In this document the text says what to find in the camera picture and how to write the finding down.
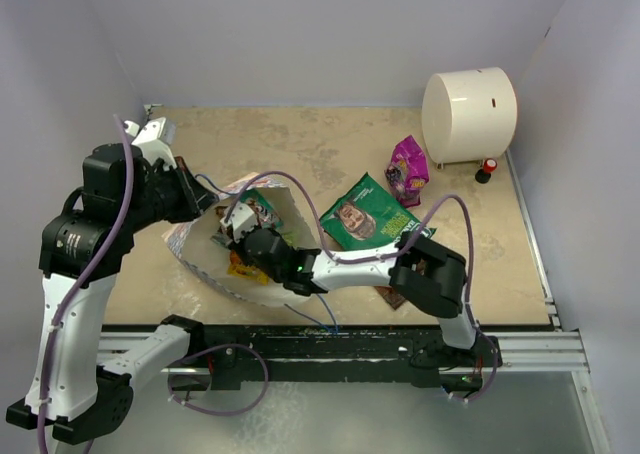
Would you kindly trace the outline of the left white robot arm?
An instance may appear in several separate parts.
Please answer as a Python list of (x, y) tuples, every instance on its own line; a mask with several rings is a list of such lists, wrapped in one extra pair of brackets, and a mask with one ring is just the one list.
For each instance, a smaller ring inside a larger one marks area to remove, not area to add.
[(217, 195), (182, 157), (153, 159), (133, 145), (95, 148), (82, 171), (82, 185), (42, 232), (36, 372), (28, 394), (6, 410), (8, 423), (37, 431), (42, 452), (49, 438), (78, 445), (114, 432), (135, 392), (161, 369), (176, 361), (194, 366), (206, 352), (203, 324), (170, 315), (125, 354), (97, 360), (107, 303), (135, 234), (158, 222), (196, 220)]

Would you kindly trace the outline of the brown chocolate snack bag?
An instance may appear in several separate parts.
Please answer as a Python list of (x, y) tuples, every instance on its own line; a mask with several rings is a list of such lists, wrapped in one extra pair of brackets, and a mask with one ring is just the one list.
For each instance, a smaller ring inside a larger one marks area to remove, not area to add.
[(391, 287), (377, 286), (376, 291), (393, 310), (399, 309), (406, 302), (406, 299)]

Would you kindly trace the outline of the dark green snack bag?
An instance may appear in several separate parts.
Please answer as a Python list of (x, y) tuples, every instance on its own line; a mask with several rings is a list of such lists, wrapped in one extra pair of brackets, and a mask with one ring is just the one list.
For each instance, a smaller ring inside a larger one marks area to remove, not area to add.
[(351, 251), (398, 242), (420, 220), (365, 173), (320, 217), (320, 224), (343, 250)]

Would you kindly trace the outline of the purple snack bag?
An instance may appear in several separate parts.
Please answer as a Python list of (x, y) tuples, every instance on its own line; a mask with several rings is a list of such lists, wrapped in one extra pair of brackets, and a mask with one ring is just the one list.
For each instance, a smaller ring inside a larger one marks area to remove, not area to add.
[(394, 148), (384, 171), (392, 195), (405, 208), (421, 203), (421, 192), (430, 180), (424, 151), (413, 136)]

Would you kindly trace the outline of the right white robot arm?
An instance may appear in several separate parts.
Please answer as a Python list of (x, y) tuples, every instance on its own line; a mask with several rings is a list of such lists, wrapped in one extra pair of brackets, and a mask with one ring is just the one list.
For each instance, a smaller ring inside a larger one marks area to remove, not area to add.
[(293, 247), (272, 228), (223, 231), (243, 263), (288, 291), (308, 297), (347, 287), (389, 287), (438, 320), (452, 363), (467, 365), (480, 353), (469, 306), (473, 246), (464, 257), (417, 231), (405, 231), (381, 247), (337, 252)]

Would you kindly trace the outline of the blue checkered paper bag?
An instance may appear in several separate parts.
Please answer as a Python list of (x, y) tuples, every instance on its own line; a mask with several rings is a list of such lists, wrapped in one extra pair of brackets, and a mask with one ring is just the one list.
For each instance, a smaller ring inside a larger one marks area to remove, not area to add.
[(219, 193), (220, 201), (215, 206), (198, 220), (182, 223), (169, 229), (163, 235), (163, 240), (176, 259), (209, 287), (229, 297), (253, 304), (272, 308), (285, 307), (320, 328), (336, 333), (338, 322), (327, 303), (323, 306), (329, 319), (321, 322), (300, 311), (300, 306), (307, 301), (305, 297), (285, 290), (272, 280), (268, 285), (260, 285), (227, 273), (230, 250), (224, 246), (219, 234), (219, 209), (228, 206), (234, 195), (243, 187), (247, 189), (246, 191), (257, 190), (276, 209), (283, 221), (283, 226), (276, 230), (289, 245), (302, 248), (317, 245), (312, 228), (296, 206), (289, 186), (269, 176), (250, 183), (249, 180), (253, 177), (254, 175), (250, 173), (226, 186)]

